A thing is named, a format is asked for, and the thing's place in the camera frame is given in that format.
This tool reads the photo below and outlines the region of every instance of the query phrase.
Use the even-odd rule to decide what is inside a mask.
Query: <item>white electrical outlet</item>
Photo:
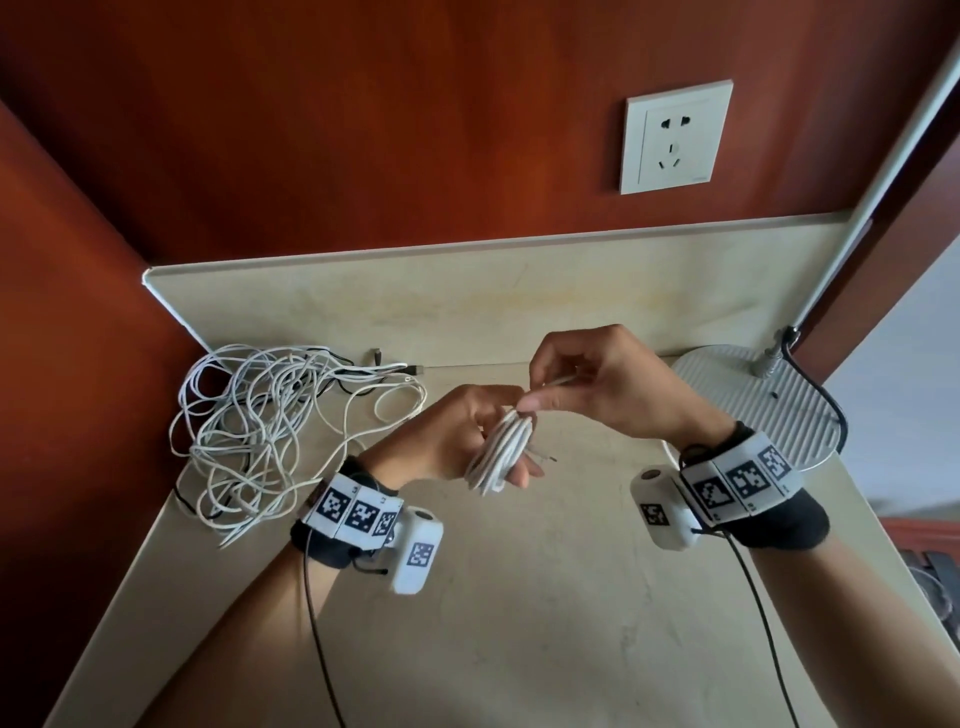
[[[620,193],[709,182],[733,81],[627,99]]]

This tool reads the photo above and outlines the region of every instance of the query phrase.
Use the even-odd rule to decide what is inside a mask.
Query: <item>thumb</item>
[[[587,411],[588,400],[589,385],[559,384],[523,395],[516,403],[516,411],[523,413],[563,410],[584,414]]]

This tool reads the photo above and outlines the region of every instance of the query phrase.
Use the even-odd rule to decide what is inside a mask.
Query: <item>lamp base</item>
[[[762,352],[727,344],[687,352],[673,371],[700,395],[765,432],[797,470],[824,462],[840,438],[832,407],[787,362],[767,378],[751,373]]]

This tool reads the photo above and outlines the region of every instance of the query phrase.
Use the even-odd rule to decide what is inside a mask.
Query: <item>white pole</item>
[[[820,300],[824,291],[827,290],[827,286],[830,285],[833,277],[836,276],[837,271],[840,270],[840,266],[847,260],[848,254],[859,241],[860,233],[870,221],[870,216],[874,213],[876,206],[880,200],[883,199],[883,195],[891,183],[893,183],[894,178],[909,159],[910,154],[917,146],[917,142],[920,141],[920,137],[924,134],[926,128],[930,126],[930,122],[944,104],[944,101],[953,90],[958,79],[960,79],[960,38],[957,38],[953,42],[953,47],[950,48],[947,58],[937,71],[937,75],[933,77],[933,80],[927,87],[924,97],[920,100],[917,108],[910,116],[910,120],[900,133],[893,149],[890,150],[890,154],[887,155],[887,159],[883,161],[883,164],[876,172],[867,191],[853,209],[850,222],[844,234],[843,243],[839,250],[837,250],[836,257],[830,263],[829,268],[827,268],[824,276],[820,279],[817,287],[814,288],[807,298],[806,303],[804,303],[800,315],[794,322],[794,327],[799,328],[800,324],[804,322],[810,309]]]

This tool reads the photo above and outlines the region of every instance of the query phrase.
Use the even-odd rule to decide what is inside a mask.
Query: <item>wrist-mounted device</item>
[[[720,446],[685,450],[672,465],[644,470],[631,494],[654,543],[685,550],[700,535],[725,531],[750,548],[805,550],[829,532],[803,476],[762,432],[737,423]]]
[[[293,545],[311,559],[345,569],[363,558],[402,595],[423,588],[443,536],[432,513],[405,505],[352,456],[310,495],[290,529]]]

